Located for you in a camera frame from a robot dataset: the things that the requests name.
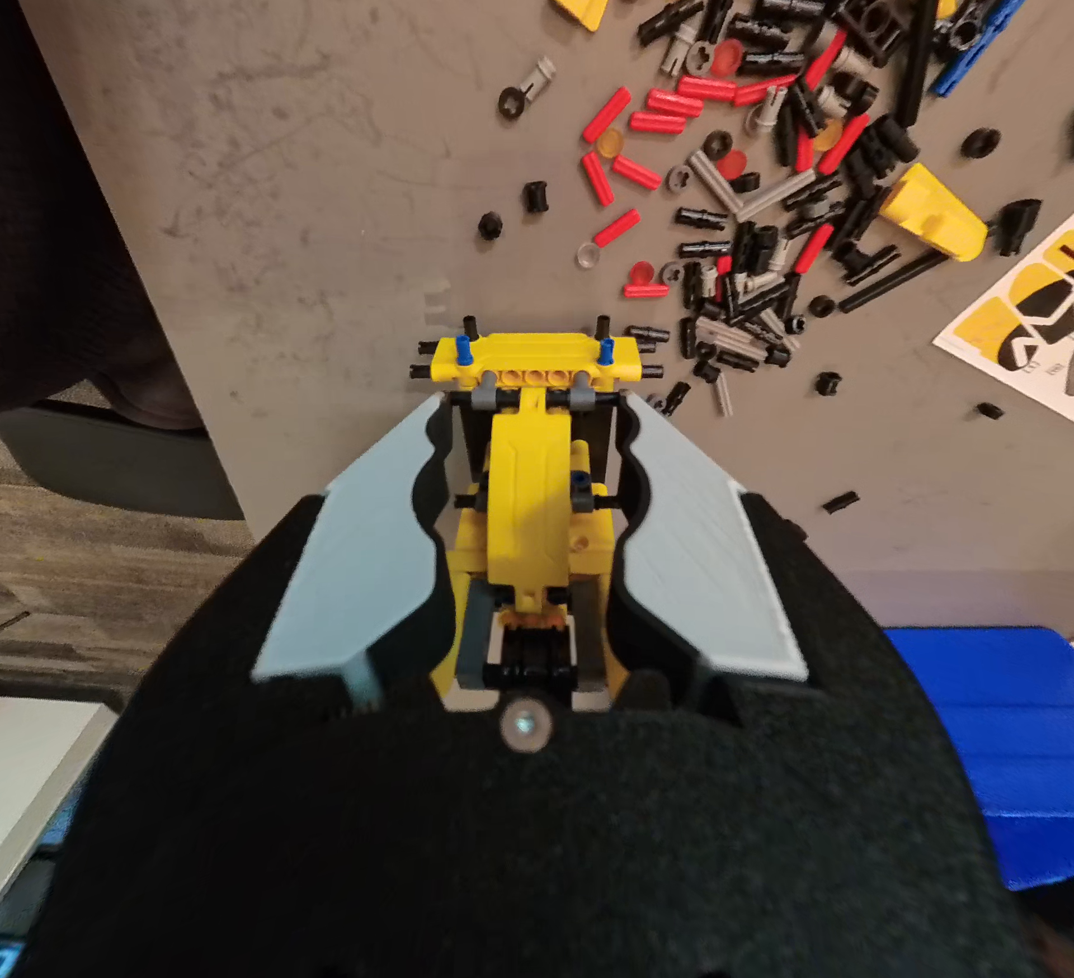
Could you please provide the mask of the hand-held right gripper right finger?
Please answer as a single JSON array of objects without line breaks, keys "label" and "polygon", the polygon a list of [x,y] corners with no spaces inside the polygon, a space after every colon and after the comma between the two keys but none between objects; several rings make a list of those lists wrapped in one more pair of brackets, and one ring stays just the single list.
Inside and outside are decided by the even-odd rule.
[{"label": "hand-held right gripper right finger", "polygon": [[628,672],[699,705],[726,678],[803,687],[810,671],[746,509],[746,490],[635,394],[615,417],[623,517],[608,641]]}]

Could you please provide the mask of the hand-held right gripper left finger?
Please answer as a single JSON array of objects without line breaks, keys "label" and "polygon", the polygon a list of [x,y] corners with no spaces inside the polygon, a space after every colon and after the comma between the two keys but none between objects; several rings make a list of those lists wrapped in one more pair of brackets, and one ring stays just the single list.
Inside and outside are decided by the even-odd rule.
[{"label": "hand-held right gripper left finger", "polygon": [[360,707],[419,678],[436,686],[456,629],[437,529],[452,443],[451,405],[431,396],[324,488],[253,682],[338,678]]}]

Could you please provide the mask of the yellow curved toy panel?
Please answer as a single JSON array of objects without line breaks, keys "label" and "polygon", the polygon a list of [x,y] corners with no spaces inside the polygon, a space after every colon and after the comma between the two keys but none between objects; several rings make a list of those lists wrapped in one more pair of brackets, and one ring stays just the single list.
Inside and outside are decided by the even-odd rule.
[{"label": "yellow curved toy panel", "polygon": [[547,390],[521,390],[516,412],[493,419],[487,519],[488,575],[514,592],[516,610],[537,613],[569,580],[571,417],[545,405]]}]

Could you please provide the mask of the black toy axle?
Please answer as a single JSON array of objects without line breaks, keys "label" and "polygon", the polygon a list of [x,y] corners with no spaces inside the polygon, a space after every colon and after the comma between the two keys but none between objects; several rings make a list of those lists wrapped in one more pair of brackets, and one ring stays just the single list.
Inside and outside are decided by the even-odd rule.
[{"label": "black toy axle", "polygon": [[[537,389],[537,388],[518,388],[518,389],[500,389],[503,393],[503,403],[507,406],[503,410],[496,413],[505,411],[520,411],[524,406],[525,397],[538,397],[538,405],[545,408],[545,411],[566,411],[570,414],[567,407],[569,389]],[[453,407],[458,407],[464,410],[469,409],[469,396],[470,391],[458,391],[448,394],[449,403]],[[625,394],[620,392],[597,392],[596,391],[596,408],[593,413],[601,409],[612,409],[618,408],[622,405],[622,399]],[[572,415],[584,415],[587,413],[575,413]]]}]

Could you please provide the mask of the yellow black toy crane model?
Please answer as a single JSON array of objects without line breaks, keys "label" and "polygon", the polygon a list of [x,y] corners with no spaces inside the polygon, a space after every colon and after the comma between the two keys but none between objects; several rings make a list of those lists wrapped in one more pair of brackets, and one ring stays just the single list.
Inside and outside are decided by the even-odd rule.
[{"label": "yellow black toy crane model", "polygon": [[[480,335],[464,320],[455,338],[420,344],[426,365],[413,379],[471,391],[482,373],[494,370],[500,389],[569,389],[585,370],[597,392],[621,392],[627,383],[663,376],[645,365],[650,342],[613,337],[606,316],[594,336],[584,333],[495,333]],[[606,613],[613,551],[615,488],[607,483],[608,452],[616,408],[571,417],[571,529],[569,580],[551,587],[537,613],[516,610],[514,592],[488,575],[487,519],[493,419],[458,407],[468,461],[469,483],[454,497],[455,517],[448,550],[454,594],[455,639],[437,669],[435,688],[448,707],[491,707],[502,694],[535,690],[568,707],[609,707],[626,670],[609,646]]]}]

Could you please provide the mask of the pile of toy building pieces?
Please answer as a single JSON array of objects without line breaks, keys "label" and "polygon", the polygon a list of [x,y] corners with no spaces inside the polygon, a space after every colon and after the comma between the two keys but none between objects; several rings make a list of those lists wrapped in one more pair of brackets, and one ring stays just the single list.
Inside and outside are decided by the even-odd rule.
[{"label": "pile of toy building pieces", "polygon": [[690,385],[707,386],[722,422],[732,414],[729,379],[772,375],[809,357],[812,324],[827,341],[828,316],[858,335],[821,362],[804,398],[818,415],[838,403],[845,430],[813,438],[810,420],[781,412],[787,439],[773,441],[777,470],[795,479],[840,458],[840,476],[817,491],[817,510],[877,500],[866,482],[892,481],[880,453],[883,415],[906,426],[906,448],[934,447],[892,395],[910,392],[879,365],[868,311],[901,289],[979,261],[1013,261],[1044,234],[1039,214],[1072,185],[1066,123],[1046,71],[1066,65],[1048,26],[1066,0],[666,0],[632,41],[632,69],[667,43],[645,88],[622,86],[587,125],[558,130],[578,149],[577,181],[549,185],[551,166],[529,161],[509,183],[525,229],[567,224],[584,203],[601,227],[585,235],[577,264],[590,271],[645,227],[658,251],[624,258],[621,300],[670,304],[681,291],[681,355],[693,378],[653,405],[672,415]]}]

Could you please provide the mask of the blue storage bin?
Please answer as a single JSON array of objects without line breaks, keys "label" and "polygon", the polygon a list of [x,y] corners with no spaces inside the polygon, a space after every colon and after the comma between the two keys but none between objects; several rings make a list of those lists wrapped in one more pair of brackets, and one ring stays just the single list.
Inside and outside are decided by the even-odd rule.
[{"label": "blue storage bin", "polygon": [[1073,875],[1073,648],[1042,627],[906,627],[885,634],[934,707],[1006,887]]}]

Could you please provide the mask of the instruction sheet with pictures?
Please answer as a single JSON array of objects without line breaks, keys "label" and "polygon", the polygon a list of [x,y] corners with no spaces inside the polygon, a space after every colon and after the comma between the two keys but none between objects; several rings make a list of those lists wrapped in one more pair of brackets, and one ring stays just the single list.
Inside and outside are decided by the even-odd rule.
[{"label": "instruction sheet with pictures", "polygon": [[1073,218],[958,313],[932,344],[1073,421]]}]

